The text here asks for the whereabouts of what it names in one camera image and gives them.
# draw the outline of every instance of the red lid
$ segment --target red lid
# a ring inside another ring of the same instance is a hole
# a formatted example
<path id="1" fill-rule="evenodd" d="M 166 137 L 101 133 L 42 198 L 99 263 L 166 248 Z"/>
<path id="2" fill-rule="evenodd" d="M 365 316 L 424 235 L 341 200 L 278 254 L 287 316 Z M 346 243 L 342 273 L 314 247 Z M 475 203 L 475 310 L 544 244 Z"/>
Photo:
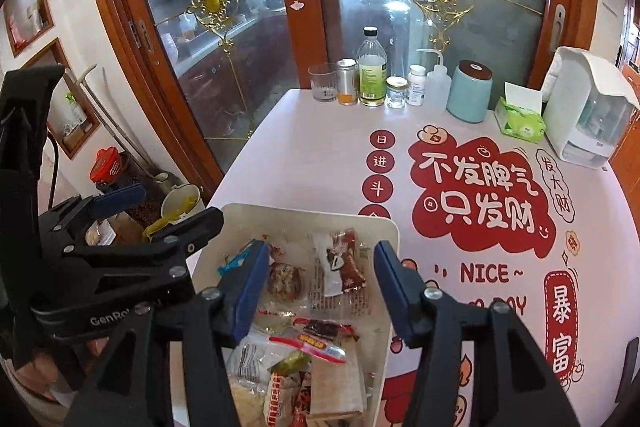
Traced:
<path id="1" fill-rule="evenodd" d="M 111 183 L 120 174 L 122 162 L 115 147 L 100 149 L 95 157 L 94 167 L 89 178 L 94 183 Z"/>

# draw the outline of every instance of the wall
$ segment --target wall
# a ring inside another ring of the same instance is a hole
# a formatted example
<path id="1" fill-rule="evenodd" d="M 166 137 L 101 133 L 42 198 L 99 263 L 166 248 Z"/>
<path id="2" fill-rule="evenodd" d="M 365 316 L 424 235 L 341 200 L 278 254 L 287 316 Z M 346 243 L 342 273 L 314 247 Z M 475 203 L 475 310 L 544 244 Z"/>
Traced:
<path id="1" fill-rule="evenodd" d="M 132 139 L 142 145 L 158 168 L 180 171 L 159 140 L 129 87 L 122 68 L 109 42 L 95 0 L 48 0 L 55 26 L 14 58 L 4 29 L 0 30 L 0 64 L 2 70 L 20 68 L 37 51 L 56 37 L 60 39 L 73 72 L 79 76 L 87 67 L 98 64 L 88 77 L 100 101 Z M 100 126 L 87 140 L 73 160 L 60 153 L 60 171 L 81 195 L 96 193 L 89 172 L 98 149 L 116 146 L 116 142 Z M 45 154 L 53 158 L 47 143 Z"/>
<path id="2" fill-rule="evenodd" d="M 590 51 L 615 63 L 625 13 L 625 0 L 598 0 Z"/>

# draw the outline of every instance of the wooden lid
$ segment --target wooden lid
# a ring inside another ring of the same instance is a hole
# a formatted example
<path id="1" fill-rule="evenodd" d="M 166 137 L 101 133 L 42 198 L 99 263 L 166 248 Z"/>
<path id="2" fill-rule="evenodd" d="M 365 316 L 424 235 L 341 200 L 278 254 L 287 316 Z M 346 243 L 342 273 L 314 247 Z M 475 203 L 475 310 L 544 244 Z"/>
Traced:
<path id="1" fill-rule="evenodd" d="M 472 78 L 476 78 L 478 80 L 491 80 L 494 74 L 491 72 L 489 68 L 487 68 L 484 64 L 480 64 L 480 62 L 475 62 L 472 60 L 460 60 L 460 64 L 458 66 L 460 71 Z"/>

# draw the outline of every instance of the small glass jar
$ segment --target small glass jar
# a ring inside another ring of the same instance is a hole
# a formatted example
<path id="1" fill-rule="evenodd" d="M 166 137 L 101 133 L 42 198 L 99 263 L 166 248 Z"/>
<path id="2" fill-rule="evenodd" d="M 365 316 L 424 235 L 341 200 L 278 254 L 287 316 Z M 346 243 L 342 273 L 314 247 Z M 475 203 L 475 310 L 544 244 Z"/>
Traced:
<path id="1" fill-rule="evenodd" d="M 386 107 L 402 109 L 406 101 L 406 88 L 408 82 L 402 76 L 390 76 L 386 80 Z"/>

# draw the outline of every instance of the drinking glass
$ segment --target drinking glass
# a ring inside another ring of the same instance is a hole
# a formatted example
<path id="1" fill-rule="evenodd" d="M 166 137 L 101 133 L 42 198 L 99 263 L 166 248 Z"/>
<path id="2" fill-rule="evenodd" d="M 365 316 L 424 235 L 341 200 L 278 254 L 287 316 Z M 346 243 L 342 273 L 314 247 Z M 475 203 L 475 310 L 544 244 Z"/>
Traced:
<path id="1" fill-rule="evenodd" d="M 318 102 L 332 102 L 338 96 L 335 64 L 325 62 L 308 69 L 311 91 Z"/>

